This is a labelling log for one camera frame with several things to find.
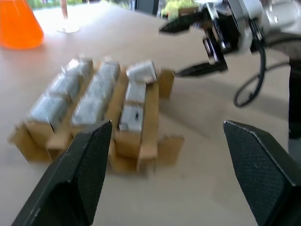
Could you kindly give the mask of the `orange cone-shaped flask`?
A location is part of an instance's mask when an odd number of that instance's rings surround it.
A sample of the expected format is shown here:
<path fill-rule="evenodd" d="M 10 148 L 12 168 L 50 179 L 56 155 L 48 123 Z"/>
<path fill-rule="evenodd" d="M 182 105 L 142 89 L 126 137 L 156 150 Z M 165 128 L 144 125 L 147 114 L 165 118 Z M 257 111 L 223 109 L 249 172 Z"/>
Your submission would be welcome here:
<path fill-rule="evenodd" d="M 40 46 L 43 30 L 27 0 L 0 0 L 0 46 L 25 50 Z"/>

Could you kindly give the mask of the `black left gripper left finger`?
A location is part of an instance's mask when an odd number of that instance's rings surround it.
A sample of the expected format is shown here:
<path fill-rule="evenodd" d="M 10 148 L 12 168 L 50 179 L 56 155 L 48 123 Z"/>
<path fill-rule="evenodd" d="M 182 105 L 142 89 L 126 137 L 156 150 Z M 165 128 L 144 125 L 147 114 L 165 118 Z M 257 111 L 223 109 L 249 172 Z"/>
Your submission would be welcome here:
<path fill-rule="evenodd" d="M 91 226 L 106 175 L 112 122 L 80 131 L 49 165 L 11 226 Z"/>

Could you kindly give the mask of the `green background plants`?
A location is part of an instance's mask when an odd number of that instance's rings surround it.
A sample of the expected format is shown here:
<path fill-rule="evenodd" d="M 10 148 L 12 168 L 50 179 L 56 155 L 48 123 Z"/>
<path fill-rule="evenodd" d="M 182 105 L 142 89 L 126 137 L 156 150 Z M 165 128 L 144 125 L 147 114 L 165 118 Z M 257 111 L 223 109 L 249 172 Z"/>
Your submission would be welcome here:
<path fill-rule="evenodd" d="M 161 17 L 174 19 L 178 17 L 178 10 L 181 8 L 198 7 L 199 4 L 195 0 L 165 0 L 165 6 L 161 10 Z"/>

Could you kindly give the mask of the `dark robot torso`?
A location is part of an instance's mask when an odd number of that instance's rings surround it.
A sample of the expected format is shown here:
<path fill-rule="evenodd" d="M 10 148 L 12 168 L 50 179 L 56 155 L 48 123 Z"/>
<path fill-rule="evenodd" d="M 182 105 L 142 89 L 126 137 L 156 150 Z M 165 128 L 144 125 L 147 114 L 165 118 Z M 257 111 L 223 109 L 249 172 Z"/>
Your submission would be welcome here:
<path fill-rule="evenodd" d="M 290 59 L 289 138 L 301 138 L 301 60 Z"/>

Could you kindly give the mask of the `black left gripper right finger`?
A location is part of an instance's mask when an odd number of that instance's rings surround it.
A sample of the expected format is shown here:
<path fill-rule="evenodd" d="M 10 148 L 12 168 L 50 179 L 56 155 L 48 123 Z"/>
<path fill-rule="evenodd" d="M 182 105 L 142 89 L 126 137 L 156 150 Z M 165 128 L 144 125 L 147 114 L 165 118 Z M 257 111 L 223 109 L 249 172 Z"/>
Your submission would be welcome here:
<path fill-rule="evenodd" d="M 258 226 L 301 226 L 301 169 L 274 139 L 251 125 L 224 121 L 237 181 Z"/>

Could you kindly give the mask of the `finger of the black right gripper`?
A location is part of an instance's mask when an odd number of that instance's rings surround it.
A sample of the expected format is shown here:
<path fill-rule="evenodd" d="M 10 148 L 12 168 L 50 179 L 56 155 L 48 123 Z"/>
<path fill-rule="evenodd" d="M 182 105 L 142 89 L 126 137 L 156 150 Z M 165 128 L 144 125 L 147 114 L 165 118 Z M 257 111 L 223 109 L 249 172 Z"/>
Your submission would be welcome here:
<path fill-rule="evenodd" d="M 214 63 L 204 62 L 198 65 L 190 66 L 179 71 L 173 72 L 175 77 L 200 77 L 212 73 L 221 73 L 227 71 L 228 67 L 225 61 L 216 61 Z"/>
<path fill-rule="evenodd" d="M 204 20 L 204 15 L 201 12 L 180 16 L 169 21 L 164 26 L 159 28 L 158 32 L 165 35 L 174 35 L 177 33 L 186 32 L 195 23 L 201 23 Z"/>

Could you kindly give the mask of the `dark background panel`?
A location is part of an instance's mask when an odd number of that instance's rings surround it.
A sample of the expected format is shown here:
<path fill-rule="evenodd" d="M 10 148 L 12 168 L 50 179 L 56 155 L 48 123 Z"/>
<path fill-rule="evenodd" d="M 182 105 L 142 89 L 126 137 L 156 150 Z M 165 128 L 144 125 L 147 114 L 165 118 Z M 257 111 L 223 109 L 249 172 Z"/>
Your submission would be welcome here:
<path fill-rule="evenodd" d="M 135 10 L 156 16 L 160 0 L 135 0 Z"/>

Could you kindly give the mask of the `cardboard divider tray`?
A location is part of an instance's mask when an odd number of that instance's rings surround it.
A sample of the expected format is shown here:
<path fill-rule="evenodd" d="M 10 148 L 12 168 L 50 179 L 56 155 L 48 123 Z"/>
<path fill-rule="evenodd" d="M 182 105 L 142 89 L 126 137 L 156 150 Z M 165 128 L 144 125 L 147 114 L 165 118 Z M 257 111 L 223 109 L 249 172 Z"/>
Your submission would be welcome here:
<path fill-rule="evenodd" d="M 63 96 L 68 101 L 69 107 L 56 130 L 53 130 L 48 124 L 28 121 L 26 118 L 9 136 L 8 141 L 19 149 L 28 162 L 53 162 L 69 147 L 80 131 L 92 125 L 73 126 L 71 117 L 79 101 L 82 98 L 88 98 L 85 96 L 85 92 L 91 80 L 97 77 L 96 74 L 104 62 L 93 63 L 94 69 L 90 76 L 67 75 L 64 72 L 59 74 L 77 77 L 80 89 L 73 100 Z M 115 173 L 132 174 L 145 171 L 157 164 L 174 165 L 177 162 L 184 138 L 182 136 L 160 137 L 158 132 L 159 100 L 170 97 L 174 76 L 170 70 L 156 70 L 157 81 L 150 84 L 145 83 L 145 102 L 143 104 L 131 103 L 125 100 L 127 86 L 131 82 L 126 74 L 127 68 L 120 66 L 119 76 L 114 80 L 115 85 L 110 98 L 103 99 L 106 107 L 102 120 L 112 122 L 108 157 L 111 170 Z M 49 93 L 48 89 L 42 95 L 61 96 Z M 119 120 L 124 105 L 143 108 L 143 127 L 140 133 L 119 129 Z"/>

